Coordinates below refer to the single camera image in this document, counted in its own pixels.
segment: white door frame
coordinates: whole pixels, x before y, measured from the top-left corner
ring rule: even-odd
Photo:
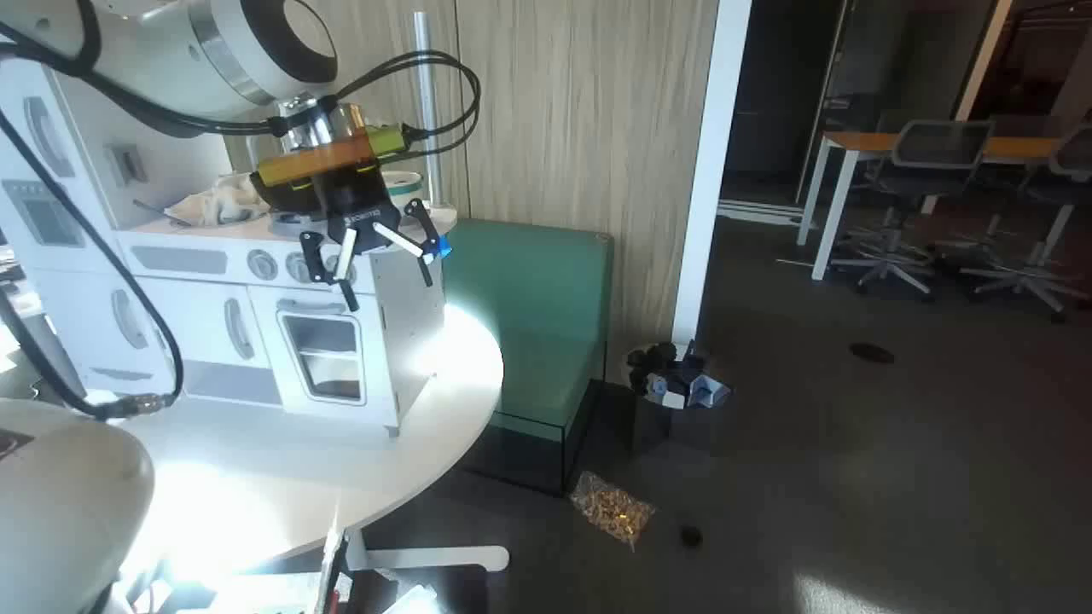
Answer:
[[[731,118],[738,112],[748,24],[750,24],[750,0],[719,0],[715,29],[713,29],[702,134],[696,145],[689,217],[682,234],[676,322],[672,322],[672,342],[682,342],[682,346],[696,338],[696,323],[702,312]]]

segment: robotic arm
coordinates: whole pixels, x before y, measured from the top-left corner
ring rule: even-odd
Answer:
[[[94,80],[106,96],[141,100],[141,118],[175,129],[247,134],[231,122],[273,101],[322,93],[339,80],[339,51],[322,17],[301,0],[184,0],[152,9],[109,0],[5,5],[0,33],[32,59]]]
[[[313,284],[339,284],[355,307],[349,266],[375,247],[398,247],[424,266],[445,241],[428,232],[413,241],[403,217],[428,217],[428,209],[390,204],[379,164],[419,158],[413,140],[450,129],[467,140],[477,122],[477,74],[445,51],[409,51],[375,65],[375,73],[329,93],[339,80],[339,51],[322,17],[304,0],[42,0],[5,5],[0,33],[12,54],[44,62],[85,80],[135,118],[163,134],[273,134],[283,158],[263,162],[251,183],[278,212],[322,217],[325,232],[301,232],[304,262]],[[417,65],[456,68],[475,101],[438,129],[387,126],[370,129],[349,93]],[[316,250],[342,247],[334,271]]]

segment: cable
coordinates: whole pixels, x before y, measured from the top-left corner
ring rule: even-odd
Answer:
[[[291,118],[273,115],[267,122],[219,122],[219,118],[175,112],[166,107],[158,107],[158,101],[142,100],[142,96],[132,96],[128,88],[123,88],[123,87],[101,80],[99,73],[92,73],[92,62],[101,51],[101,33],[99,33],[99,22],[94,22],[94,9],[90,8],[90,0],[81,0],[80,8],[81,8],[81,32],[85,32],[80,59],[65,59],[65,54],[52,51],[52,47],[39,43],[33,39],[23,39],[20,32],[0,24],[0,33],[8,33],[12,40],[12,43],[5,43],[5,47],[12,51],[18,59],[32,59],[32,62],[42,62],[42,65],[49,65],[53,73],[81,80],[85,87],[99,88],[106,100],[113,100],[115,107],[123,107],[135,118],[158,118],[158,122],[175,126],[182,134],[221,134],[221,136],[273,134],[273,136],[279,136],[285,126],[306,118],[306,112],[301,112],[301,115],[291,115]],[[419,68],[419,65],[445,65],[445,68],[460,73],[467,80],[467,87],[472,87],[472,107],[456,118],[450,118],[445,126],[432,126],[432,129],[407,126],[409,140],[428,140],[428,136],[450,134],[450,129],[456,129],[456,126],[465,126],[467,118],[477,115],[482,80],[446,51],[407,51],[407,54],[395,54],[395,59],[375,65],[373,73],[351,80],[330,100],[346,100],[346,96],[351,96],[351,93],[357,93],[365,87],[375,87],[375,81],[381,81],[390,74],[398,74],[398,73],[409,73],[409,68]]]
[[[123,284],[135,294],[141,307],[151,314],[151,322],[158,323],[158,331],[166,342],[171,350],[171,369],[175,369],[175,387],[166,396],[127,396],[118,402],[106,402],[106,406],[90,406],[80,392],[68,390],[68,383],[58,377],[58,369],[49,363],[49,354],[39,347],[33,336],[23,328],[23,322],[18,319],[18,312],[9,307],[8,294],[0,302],[0,319],[9,323],[12,338],[20,342],[23,354],[33,363],[33,369],[53,387],[53,392],[94,416],[94,420],[113,420],[113,416],[132,416],[132,414],[148,414],[148,411],[161,411],[171,406],[182,390],[184,390],[184,363],[182,363],[182,347],[175,331],[166,328],[163,314],[151,305],[151,296],[142,294],[142,287],[132,280],[132,274],[118,262],[118,257],[106,247],[106,239],[94,232],[94,226],[75,209],[75,203],[65,193],[65,189],[44,172],[44,164],[33,158],[33,150],[26,147],[26,140],[9,126],[9,118],[0,112],[0,134],[18,147],[18,154],[32,164],[32,172],[39,175],[39,182],[52,192],[52,197],[75,217],[75,226],[94,241],[94,250],[109,261],[109,266],[123,276]]]

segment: black cable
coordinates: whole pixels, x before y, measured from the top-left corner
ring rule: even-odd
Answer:
[[[12,323],[12,338],[20,342],[23,354],[33,363],[33,369],[53,387],[53,392],[94,416],[94,420],[113,420],[113,416],[132,416],[142,411],[161,411],[171,406],[182,390],[184,390],[184,364],[182,364],[182,347],[175,331],[166,328],[163,314],[151,305],[151,296],[142,294],[142,287],[132,280],[132,274],[118,262],[118,257],[106,247],[106,239],[94,232],[94,226],[75,209],[75,203],[65,193],[65,189],[44,172],[44,164],[33,158],[33,150],[26,147],[26,140],[9,126],[9,118],[0,112],[0,134],[18,147],[18,154],[32,164],[32,172],[39,175],[39,182],[49,189],[49,193],[75,217],[75,226],[94,241],[94,250],[109,261],[109,266],[123,276],[123,284],[135,294],[141,307],[151,314],[151,322],[158,323],[158,331],[166,342],[171,350],[171,369],[175,369],[175,387],[166,396],[128,396],[118,402],[106,402],[106,406],[90,406],[80,392],[68,390],[68,383],[53,371],[53,364],[49,363],[49,354],[39,347],[33,336],[23,328],[23,322],[12,314],[12,307],[8,305],[8,296],[0,302],[0,314]]]

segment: office chair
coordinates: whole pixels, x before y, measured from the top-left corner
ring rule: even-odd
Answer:
[[[985,271],[962,271],[965,276],[985,280],[973,287],[973,296],[1012,289],[1032,294],[1052,307],[1052,322],[1065,322],[1060,296],[1089,302],[1085,289],[1068,287],[1071,280],[1058,276],[1048,261],[1060,239],[1060,229],[1076,204],[1092,204],[1092,122],[1076,126],[1060,147],[1054,150],[1052,164],[1027,175],[1023,189],[1016,192],[1032,204],[1054,204],[1054,226],[1045,239],[1037,239],[1019,266],[985,266]]]
[[[988,136],[1065,136],[1058,115],[988,115]],[[957,232],[952,239],[936,241],[937,257],[949,262],[1002,262],[999,239],[1012,234],[1002,229],[1002,215],[1011,212],[1012,192],[1027,182],[1023,164],[985,164],[975,172],[970,193],[985,197],[988,217],[980,232]]]
[[[876,193],[895,197],[885,215],[879,239],[851,247],[856,257],[833,261],[829,266],[864,271],[856,289],[866,289],[872,280],[897,276],[922,296],[932,296],[932,287],[922,280],[932,274],[932,257],[917,247],[900,241],[903,221],[927,193],[962,193],[980,172],[985,140],[988,122],[909,122],[895,145],[895,154],[870,178]]]

